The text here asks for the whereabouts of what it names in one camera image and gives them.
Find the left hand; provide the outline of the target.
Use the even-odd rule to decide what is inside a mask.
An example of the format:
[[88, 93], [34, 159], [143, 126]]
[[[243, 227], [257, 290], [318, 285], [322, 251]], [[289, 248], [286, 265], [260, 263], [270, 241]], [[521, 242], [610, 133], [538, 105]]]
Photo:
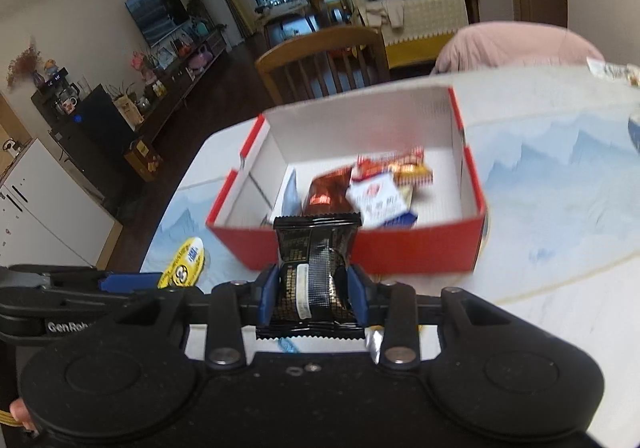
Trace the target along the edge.
[[37, 431], [35, 423], [32, 420], [32, 416], [26, 408], [24, 400], [22, 398], [18, 398], [17, 400], [14, 400], [14, 402], [12, 402], [12, 404], [10, 405], [10, 413], [11, 416], [13, 416], [13, 419], [21, 424], [21, 426], [26, 431]]

